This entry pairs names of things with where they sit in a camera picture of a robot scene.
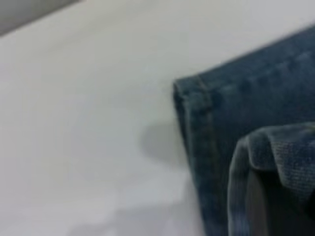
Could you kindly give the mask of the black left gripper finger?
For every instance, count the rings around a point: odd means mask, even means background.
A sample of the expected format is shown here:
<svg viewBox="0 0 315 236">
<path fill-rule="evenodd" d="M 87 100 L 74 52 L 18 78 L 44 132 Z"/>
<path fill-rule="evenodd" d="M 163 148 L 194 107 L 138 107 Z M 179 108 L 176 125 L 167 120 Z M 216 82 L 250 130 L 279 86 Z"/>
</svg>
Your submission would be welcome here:
<svg viewBox="0 0 315 236">
<path fill-rule="evenodd" d="M 250 171 L 246 194 L 246 214 L 251 236 L 268 236 L 267 202 L 263 181 Z"/>
</svg>

